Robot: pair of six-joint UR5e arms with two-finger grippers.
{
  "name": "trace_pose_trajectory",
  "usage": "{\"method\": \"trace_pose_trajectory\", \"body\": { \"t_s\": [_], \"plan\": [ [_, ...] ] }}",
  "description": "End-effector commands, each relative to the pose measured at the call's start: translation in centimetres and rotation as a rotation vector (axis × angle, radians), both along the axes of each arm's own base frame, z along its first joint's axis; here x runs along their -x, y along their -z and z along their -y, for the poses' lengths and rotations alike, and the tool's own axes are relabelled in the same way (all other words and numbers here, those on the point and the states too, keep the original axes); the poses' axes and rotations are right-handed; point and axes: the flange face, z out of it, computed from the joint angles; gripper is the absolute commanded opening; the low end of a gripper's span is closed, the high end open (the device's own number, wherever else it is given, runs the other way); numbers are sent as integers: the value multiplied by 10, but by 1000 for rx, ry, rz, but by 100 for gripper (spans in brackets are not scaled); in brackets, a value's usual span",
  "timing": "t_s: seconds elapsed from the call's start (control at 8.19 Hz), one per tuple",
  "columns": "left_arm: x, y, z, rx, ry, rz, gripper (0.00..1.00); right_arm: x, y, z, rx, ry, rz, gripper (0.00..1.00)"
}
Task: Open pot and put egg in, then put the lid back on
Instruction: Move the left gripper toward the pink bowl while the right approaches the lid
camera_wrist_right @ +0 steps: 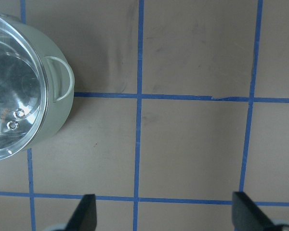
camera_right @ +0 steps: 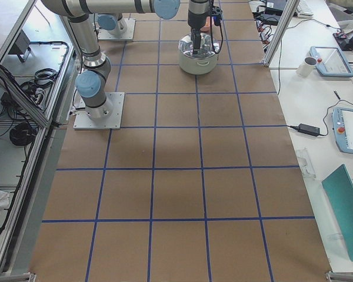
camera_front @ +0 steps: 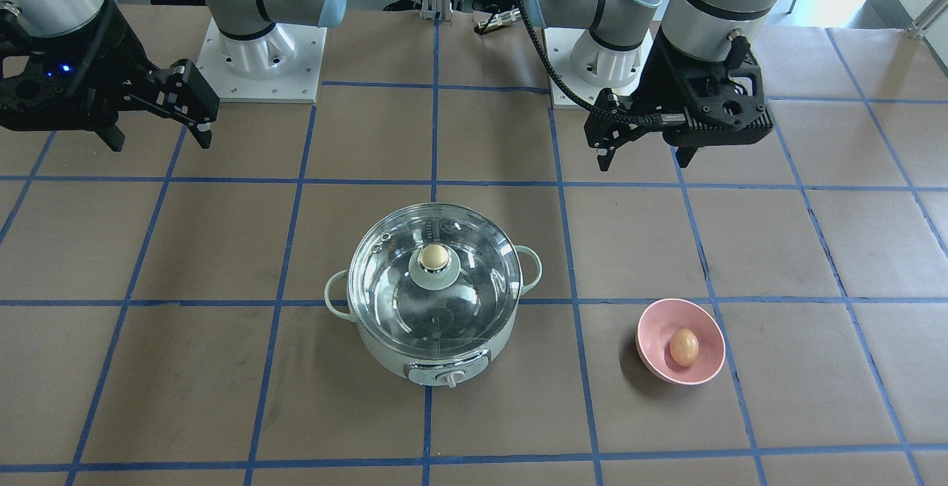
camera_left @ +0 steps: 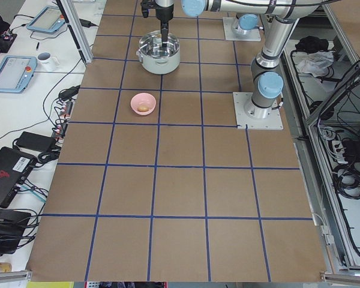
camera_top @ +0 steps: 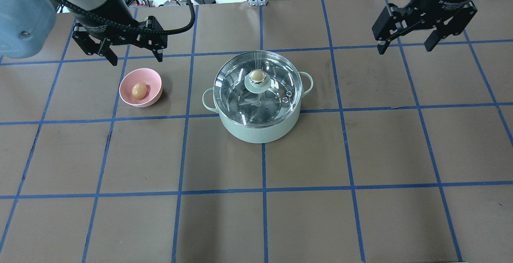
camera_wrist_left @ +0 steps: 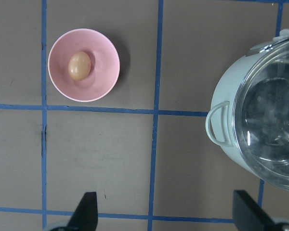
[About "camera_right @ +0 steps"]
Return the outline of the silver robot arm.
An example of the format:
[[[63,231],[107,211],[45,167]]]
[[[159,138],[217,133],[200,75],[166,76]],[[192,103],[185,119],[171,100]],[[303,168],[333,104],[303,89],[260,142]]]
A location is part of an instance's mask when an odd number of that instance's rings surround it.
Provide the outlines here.
[[[98,14],[97,23],[99,27],[114,36],[121,36],[128,29],[123,20],[123,14]]]
[[[173,18],[180,6],[179,1],[43,1],[51,12],[67,18],[82,53],[85,70],[77,76],[75,87],[85,103],[90,118],[109,116],[112,103],[104,91],[111,71],[109,59],[98,43],[89,20],[90,14],[155,13],[162,19]]]

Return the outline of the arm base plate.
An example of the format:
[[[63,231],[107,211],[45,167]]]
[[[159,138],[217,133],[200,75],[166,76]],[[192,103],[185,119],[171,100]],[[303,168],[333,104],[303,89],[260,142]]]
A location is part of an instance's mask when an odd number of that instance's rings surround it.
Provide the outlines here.
[[[99,108],[85,106],[80,98],[79,107],[75,116],[74,129],[76,130],[103,130],[120,129],[124,108],[124,92],[106,92],[106,102]]]
[[[99,26],[98,39],[100,41],[131,41],[135,30],[134,18],[122,18],[117,20],[113,17],[98,18]]]

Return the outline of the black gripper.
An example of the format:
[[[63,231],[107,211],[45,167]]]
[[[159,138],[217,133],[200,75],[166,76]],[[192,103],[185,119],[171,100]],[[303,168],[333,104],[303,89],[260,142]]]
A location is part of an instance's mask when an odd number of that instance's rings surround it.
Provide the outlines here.
[[[209,0],[189,0],[188,2],[188,25],[191,29],[191,40],[193,43],[193,54],[197,54],[201,48],[201,29],[205,26],[209,14]]]

